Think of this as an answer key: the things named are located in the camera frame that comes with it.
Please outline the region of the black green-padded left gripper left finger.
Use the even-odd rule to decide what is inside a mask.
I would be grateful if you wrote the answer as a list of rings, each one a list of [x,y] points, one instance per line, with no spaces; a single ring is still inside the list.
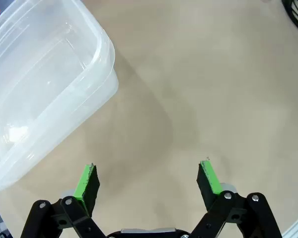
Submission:
[[[54,204],[47,200],[33,203],[22,238],[58,238],[72,228],[80,238],[104,238],[106,235],[92,219],[100,182],[94,164],[86,165],[73,195]]]

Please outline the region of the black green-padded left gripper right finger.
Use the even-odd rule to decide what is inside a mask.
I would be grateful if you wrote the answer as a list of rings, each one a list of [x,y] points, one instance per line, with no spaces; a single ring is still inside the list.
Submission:
[[[247,197],[225,190],[208,160],[201,161],[197,184],[206,214],[189,234],[190,238],[217,238],[227,223],[236,224],[244,238],[281,238],[266,197],[254,192]]]

